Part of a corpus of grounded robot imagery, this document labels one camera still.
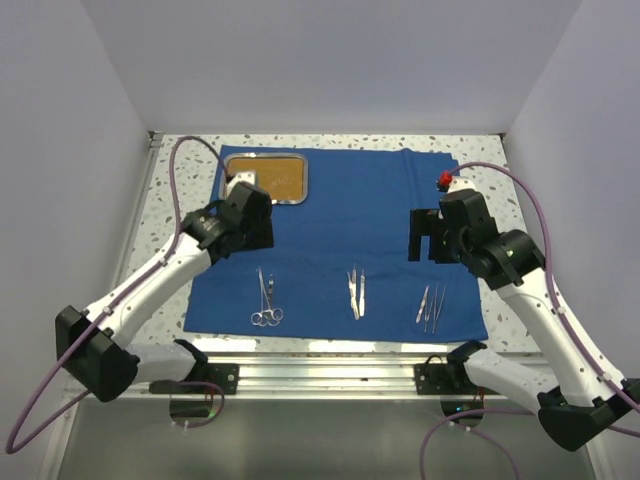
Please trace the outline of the steel forceps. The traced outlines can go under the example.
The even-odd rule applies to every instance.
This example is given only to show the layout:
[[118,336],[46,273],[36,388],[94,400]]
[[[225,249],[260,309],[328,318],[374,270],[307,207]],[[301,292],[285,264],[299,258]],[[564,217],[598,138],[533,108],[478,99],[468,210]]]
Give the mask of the steel forceps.
[[357,301],[357,285],[356,285],[356,269],[353,268],[351,272],[347,273],[348,277],[348,288],[350,295],[350,306],[354,315],[355,320],[359,320],[358,314],[358,301]]

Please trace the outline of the steel ring-handled scissors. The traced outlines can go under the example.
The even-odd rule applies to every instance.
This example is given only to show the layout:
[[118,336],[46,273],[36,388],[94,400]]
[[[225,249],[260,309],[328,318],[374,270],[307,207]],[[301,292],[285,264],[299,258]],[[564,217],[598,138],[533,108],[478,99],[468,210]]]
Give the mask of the steel ring-handled scissors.
[[269,319],[265,315],[266,290],[264,286],[264,277],[263,277],[262,269],[260,267],[257,268],[257,274],[258,274],[260,307],[256,312],[252,314],[251,323],[254,326],[266,327],[269,324]]

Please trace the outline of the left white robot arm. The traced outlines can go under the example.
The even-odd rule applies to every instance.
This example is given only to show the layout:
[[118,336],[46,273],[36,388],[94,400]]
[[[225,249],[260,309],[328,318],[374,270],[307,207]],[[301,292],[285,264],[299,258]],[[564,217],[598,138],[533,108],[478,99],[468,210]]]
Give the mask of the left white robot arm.
[[63,368],[102,402],[136,383],[175,382],[185,392],[209,378],[204,353],[186,340],[135,345],[141,327],[177,290],[235,252],[274,245],[269,194],[247,182],[189,213],[162,249],[123,284],[84,310],[65,307],[55,319]]

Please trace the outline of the long steel scalpel handle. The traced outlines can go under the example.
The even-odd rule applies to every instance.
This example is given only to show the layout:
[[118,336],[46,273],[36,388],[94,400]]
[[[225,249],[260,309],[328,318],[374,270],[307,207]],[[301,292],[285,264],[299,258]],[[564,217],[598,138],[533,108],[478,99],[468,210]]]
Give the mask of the long steel scalpel handle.
[[358,290],[358,314],[359,318],[365,316],[366,311],[366,275],[364,269],[360,273]]

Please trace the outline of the steel instrument tray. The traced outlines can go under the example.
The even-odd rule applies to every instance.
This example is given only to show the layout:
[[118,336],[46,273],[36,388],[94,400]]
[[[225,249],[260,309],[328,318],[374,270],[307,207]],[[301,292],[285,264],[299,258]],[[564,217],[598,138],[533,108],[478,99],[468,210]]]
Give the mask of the steel instrument tray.
[[308,195],[308,161],[301,154],[246,152],[228,155],[225,166],[230,175],[255,170],[257,185],[266,191],[273,204],[298,205]]

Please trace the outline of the blue surgical cloth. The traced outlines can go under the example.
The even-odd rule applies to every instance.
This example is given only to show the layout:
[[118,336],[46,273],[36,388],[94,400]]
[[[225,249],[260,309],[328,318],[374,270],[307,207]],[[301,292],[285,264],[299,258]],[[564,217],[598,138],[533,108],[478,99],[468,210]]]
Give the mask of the blue surgical cloth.
[[[459,264],[427,257],[410,262],[409,213],[434,208],[435,182],[455,162],[448,153],[306,149],[308,195],[272,213],[274,247],[239,252],[192,284],[188,331],[326,340],[450,343],[484,340],[478,281]],[[354,319],[347,273],[365,271],[366,311]],[[266,290],[266,327],[257,268]],[[429,300],[446,286],[437,331],[415,323],[426,285]]]

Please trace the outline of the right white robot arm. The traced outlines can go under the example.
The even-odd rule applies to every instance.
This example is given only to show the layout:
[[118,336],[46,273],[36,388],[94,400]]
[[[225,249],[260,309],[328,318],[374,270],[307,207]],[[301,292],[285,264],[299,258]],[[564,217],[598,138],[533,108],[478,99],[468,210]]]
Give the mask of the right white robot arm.
[[508,360],[480,341],[451,351],[443,364],[424,362],[415,372],[441,392],[483,387],[537,416],[561,448],[576,451],[630,412],[639,382],[625,377],[599,351],[546,278],[545,258],[521,230],[501,232],[484,196],[472,189],[444,195],[436,209],[410,213],[408,258],[419,260],[428,238],[430,260],[459,263],[513,310],[546,358],[543,374]]

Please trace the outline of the thin steel tweezers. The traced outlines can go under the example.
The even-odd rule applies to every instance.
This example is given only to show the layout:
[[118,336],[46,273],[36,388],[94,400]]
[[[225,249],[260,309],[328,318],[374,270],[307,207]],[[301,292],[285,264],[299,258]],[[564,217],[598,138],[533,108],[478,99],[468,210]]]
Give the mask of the thin steel tweezers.
[[424,315],[424,332],[425,333],[428,331],[428,325],[435,307],[435,303],[436,303],[436,295],[434,294],[429,300],[429,304],[427,306],[427,309]]
[[446,296],[446,286],[440,287],[439,285],[437,285],[435,296],[433,299],[432,314],[431,314],[431,320],[432,320],[431,332],[433,334],[435,334],[437,331],[437,325],[438,325],[439,317],[442,311],[445,296]]

